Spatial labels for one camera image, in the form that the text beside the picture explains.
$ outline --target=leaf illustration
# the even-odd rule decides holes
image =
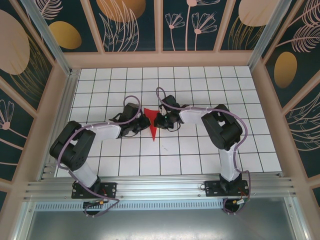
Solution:
[[[320,25],[300,27],[290,42],[295,52],[310,53],[320,43]]]
[[[53,20],[60,13],[63,6],[61,0],[35,0],[44,19]]]
[[[106,50],[108,52],[113,52],[115,49],[115,36],[114,33],[112,31],[112,29],[110,28],[110,20],[109,18],[104,18],[104,16],[102,16],[99,13],[102,22],[103,22],[103,26],[104,26],[104,37],[103,37],[103,46],[106,48]]]
[[[320,22],[320,0],[308,0],[305,4],[302,21],[304,24],[313,26]]]

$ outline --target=dark green background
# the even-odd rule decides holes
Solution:
[[[314,193],[315,199],[318,203],[318,206],[320,208],[320,187],[314,188],[313,193]]]
[[[19,15],[17,14],[17,12],[15,11],[15,9],[12,7],[12,5],[10,4],[10,2],[8,0],[2,0],[1,4],[0,4],[0,9],[7,12],[8,14],[10,14],[11,16],[13,16],[24,28],[25,32],[28,34],[28,36],[36,43],[36,40],[32,37],[31,33],[28,31],[27,27],[25,26],[25,24],[23,23],[23,21],[21,20],[21,18],[19,17]],[[40,54],[43,56],[44,60],[45,60],[45,64],[48,68],[48,72],[45,74],[45,79],[43,79],[42,82],[47,82],[51,69],[52,69],[52,65],[49,62],[49,60],[47,59],[46,55],[43,53],[43,51],[41,50],[41,48],[37,45]],[[28,68],[31,72],[37,72],[36,69],[34,69],[32,67],[32,65],[28,64]],[[16,90],[32,107],[34,107],[35,109],[38,109],[39,103],[41,99],[38,100],[33,100],[30,97],[28,97],[23,91],[21,91],[18,86],[15,84],[15,82],[11,79],[10,74],[6,73],[5,71],[2,71],[0,69],[0,76],[11,86],[14,88],[14,90]],[[43,86],[39,86],[42,91],[45,90],[45,87]]]
[[[226,0],[221,0],[219,3],[212,5],[198,5],[190,8],[189,15],[189,25],[188,25],[188,51],[195,50],[195,40],[196,34],[192,24],[192,14],[199,13],[199,19],[202,14],[213,14],[216,25],[216,31],[202,33],[197,37],[196,50],[197,51],[212,51],[214,49],[220,23],[222,16],[226,7]],[[176,51],[185,51],[186,50],[186,25],[187,25],[187,14],[188,14],[188,4],[187,1],[173,1],[164,0],[163,1],[163,50],[164,51],[173,51],[170,28],[166,21],[166,14],[181,14],[185,26],[175,28],[172,30],[173,42]]]
[[[6,196],[7,196],[6,192],[0,191],[0,212],[1,212],[2,206],[4,205]]]
[[[8,101],[14,104],[14,111],[10,123],[10,128],[27,137],[34,118],[0,89],[0,100],[1,99],[4,100],[6,106],[8,106]],[[13,133],[10,130],[0,129],[0,138],[22,148],[26,143],[25,138]],[[0,141],[0,153],[0,162],[17,164],[19,162],[22,151]],[[14,165],[0,164],[0,178],[11,181],[15,174],[16,168],[17,166]]]
[[[308,103],[310,103],[312,100],[315,99],[315,97],[320,93],[320,84],[318,84],[311,92],[309,92],[309,94],[307,94],[295,107],[295,108],[299,108],[302,107],[304,105],[307,105]],[[318,107],[314,107],[307,115],[306,118],[311,118],[314,117],[316,115],[320,114],[320,106]],[[297,122],[297,124],[290,124],[289,128],[291,130],[301,130],[301,127],[298,124],[299,122]],[[315,125],[312,123],[306,123],[303,125],[305,129],[310,129],[312,127],[314,127]],[[306,146],[304,146],[303,143],[301,142],[297,142],[294,141],[295,145],[297,146],[297,148],[299,149],[307,149]],[[311,178],[313,176],[316,176],[318,174],[320,174],[320,161],[319,161],[319,156],[320,156],[320,148],[315,149],[315,150],[311,150],[311,151],[300,151],[298,150],[302,164],[304,166],[306,175],[308,176],[308,178]]]
[[[223,50],[253,50],[256,46],[256,44],[249,44],[247,45],[247,48],[245,48],[245,45],[246,45],[246,41],[247,41],[247,38],[244,39],[242,45],[240,46],[239,49],[233,49],[232,48],[232,41],[229,42],[229,45],[228,45],[228,39],[229,39],[229,34],[230,34],[230,31],[231,31],[231,28],[233,26],[233,24],[235,23],[237,17],[239,16],[239,5],[240,5],[240,2],[241,0],[236,0],[235,1],[235,4],[234,4],[234,8],[233,8],[233,11],[232,11],[232,14],[231,14],[231,18],[230,18],[230,21],[229,21],[229,25],[226,29],[226,32],[225,32],[225,35],[224,35],[224,39],[223,39],[223,42],[222,42],[222,46],[221,46],[221,51]],[[237,25],[235,26],[235,29],[238,28],[238,26],[241,24],[241,21],[240,19],[238,19],[237,21]],[[254,27],[253,28],[253,31],[250,35],[250,40],[257,34],[257,32],[259,31],[261,27],[260,26],[257,26],[257,27]]]
[[[137,19],[137,24],[139,27],[139,43],[137,49],[135,50],[135,47],[131,47],[128,52],[132,52],[134,50],[136,52],[152,52],[156,50],[154,0],[145,0],[145,3],[146,4],[144,13]],[[96,25],[100,33],[100,37],[103,40],[105,36],[105,27],[99,14],[101,14],[105,18],[107,17],[98,7],[97,0],[90,0],[90,4],[92,7]]]
[[[307,1],[304,1],[297,14],[294,16],[293,20],[298,18],[304,12],[306,2]],[[281,40],[279,41],[279,44],[291,40],[296,31],[304,25],[305,24],[303,23],[302,19],[299,19],[293,25],[288,27]],[[310,51],[311,52],[295,52],[292,48],[291,43],[286,43],[284,45],[276,47],[269,60],[266,62],[266,69],[270,75],[274,89],[282,107],[284,107],[320,69],[320,44],[318,43],[317,46]],[[274,77],[276,61],[280,54],[282,54],[283,52],[292,53],[297,60],[297,70],[295,77],[292,83],[286,88],[278,87],[275,83]]]

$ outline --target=wire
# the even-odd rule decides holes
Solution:
[[[132,138],[132,137],[136,136],[138,133],[139,133],[139,132],[137,132],[136,134],[134,134],[134,135],[132,135],[132,136],[124,136],[124,137],[126,137],[126,138]]]
[[[181,123],[180,122],[176,122],[176,123],[177,123],[177,126],[178,126],[176,130],[170,131],[169,128],[167,128],[167,130],[169,132],[171,132],[171,133],[178,131],[181,128]]]
[[[96,215],[89,215],[87,213],[87,209],[88,207],[86,207],[84,209],[84,213],[87,217],[91,216],[91,218],[94,218],[94,217],[99,217],[103,214],[105,214],[106,212],[108,212],[111,208],[113,208],[115,205],[117,205],[120,200],[117,199],[117,198],[113,198],[113,197],[107,197],[107,196],[102,196],[100,194],[97,194],[93,191],[91,191],[87,186],[85,186],[74,174],[72,171],[70,171],[70,169],[68,167],[64,167],[61,165],[61,158],[67,148],[67,146],[69,145],[69,143],[75,138],[75,136],[80,133],[81,131],[85,130],[85,129],[88,129],[88,128],[94,128],[94,127],[102,127],[102,126],[107,126],[107,125],[124,125],[124,124],[128,124],[130,122],[132,122],[133,120],[135,120],[137,118],[137,116],[140,114],[140,111],[141,111],[141,103],[140,103],[140,100],[136,97],[136,96],[133,96],[133,95],[129,95],[127,97],[124,98],[123,100],[123,106],[125,106],[126,104],[126,100],[128,98],[135,98],[138,102],[138,111],[136,112],[135,116],[133,118],[131,118],[130,120],[128,121],[124,121],[124,122],[100,122],[100,123],[95,123],[95,124],[91,124],[91,125],[86,125],[86,126],[83,126],[81,128],[79,128],[78,130],[76,130],[71,136],[70,138],[66,141],[66,143],[64,144],[63,148],[61,149],[61,152],[57,158],[57,165],[58,165],[58,168],[60,169],[63,169],[63,170],[67,170],[67,172],[70,174],[71,177],[73,177],[73,179],[79,183],[85,190],[87,190],[89,193],[91,193],[92,195],[98,197],[98,198],[101,198],[101,199],[106,199],[106,200],[112,200],[112,201],[115,201],[115,203],[113,203],[110,207],[108,207],[106,210],[104,211],[100,211],[99,213],[97,213]]]
[[[233,165],[234,165],[234,168],[235,170],[238,172],[238,173],[241,173],[241,174],[248,174],[248,189],[249,189],[249,193],[248,193],[248,199],[250,198],[250,194],[251,194],[251,176],[250,176],[250,172],[248,170],[245,170],[245,171],[240,171],[237,167],[237,149],[240,147],[240,145],[247,139],[248,137],[248,128],[245,124],[245,122],[240,118],[238,117],[237,115],[235,115],[234,113],[232,112],[229,112],[229,111],[226,111],[226,110],[222,110],[222,109],[216,109],[216,108],[204,108],[204,107],[195,107],[195,106],[187,106],[187,107],[175,107],[175,106],[170,106],[169,104],[165,103],[164,101],[162,101],[162,99],[160,98],[159,96],[159,90],[161,90],[164,94],[164,97],[166,97],[166,92],[165,90],[162,88],[162,87],[157,87],[155,89],[155,94],[157,96],[157,98],[159,99],[160,103],[167,106],[168,108],[171,108],[171,109],[174,109],[174,110],[206,110],[206,111],[212,111],[212,112],[220,112],[220,113],[224,113],[224,114],[228,114],[232,117],[234,117],[235,119],[237,119],[244,127],[244,137],[243,139],[234,147],[234,150],[233,150]],[[228,198],[225,198],[223,200],[223,208],[222,210],[226,213],[226,214],[236,214],[235,212],[231,212],[230,210],[226,209],[225,205],[226,205],[226,201],[228,200]]]

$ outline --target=white grid tile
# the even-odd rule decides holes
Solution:
[[[234,69],[238,78],[251,77],[251,72],[248,66],[235,66]]]
[[[127,68],[113,68],[111,71],[111,79],[127,79]]]
[[[96,70],[97,69],[95,69],[95,68],[82,69],[81,73],[80,73],[79,80],[95,80]]]
[[[180,158],[182,174],[201,174],[199,155],[182,155]]]
[[[173,78],[159,78],[159,87],[167,91],[175,91],[175,80]]]
[[[207,78],[208,90],[225,90],[222,78]]]
[[[95,80],[110,80],[111,68],[98,68],[95,74]]]
[[[94,82],[93,80],[79,81],[76,92],[78,94],[92,93]]]
[[[142,67],[128,68],[126,79],[142,79]]]
[[[106,156],[100,158],[99,176],[113,177],[119,174],[119,156]]]
[[[110,93],[124,93],[126,91],[126,80],[111,80]]]
[[[108,93],[109,92],[110,81],[109,80],[99,80],[94,81],[93,93]]]
[[[141,156],[140,175],[160,175],[160,156]]]
[[[259,153],[261,164],[264,172],[281,172],[281,167],[277,154],[272,153]]]
[[[190,78],[189,68],[187,66],[174,67],[174,78],[175,79],[185,79]]]
[[[239,148],[239,169],[281,171],[247,67],[84,69],[70,120],[85,125],[111,119],[123,112],[124,98],[129,95],[140,99],[142,109],[158,110],[155,94],[158,84],[167,96],[176,97],[180,105],[206,108],[225,104],[232,113],[243,118],[249,136]],[[129,102],[136,103],[136,100],[126,100]],[[148,128],[129,137],[132,135],[130,132],[128,137],[94,143],[89,152],[92,170],[98,171],[101,177],[220,173],[219,151],[203,125],[182,124],[174,132],[157,129],[155,141]],[[59,170],[57,176],[69,175]]]
[[[158,74],[159,79],[173,79],[175,77],[173,67],[159,67]]]
[[[180,157],[177,155],[160,156],[161,175],[180,175]]]
[[[140,157],[121,156],[119,176],[139,176]]]
[[[190,78],[205,78],[205,68],[203,66],[190,66]]]
[[[157,67],[144,67],[143,68],[143,79],[158,79],[158,68]]]
[[[221,172],[219,154],[201,154],[200,159],[203,174],[219,174]]]
[[[207,91],[207,81],[205,78],[191,78],[192,91]]]
[[[174,84],[176,91],[191,91],[190,78],[175,78]]]
[[[205,66],[204,70],[207,78],[221,78],[218,66]]]
[[[220,66],[221,77],[223,78],[236,78],[235,67],[233,66]]]

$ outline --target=red object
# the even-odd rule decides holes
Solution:
[[[154,126],[154,121],[155,121],[157,113],[159,113],[159,111],[158,110],[157,111],[150,110],[148,108],[145,108],[144,113],[145,113],[146,117],[150,120],[150,123],[151,123],[150,131],[151,131],[152,139],[153,139],[153,141],[155,141],[157,128]]]

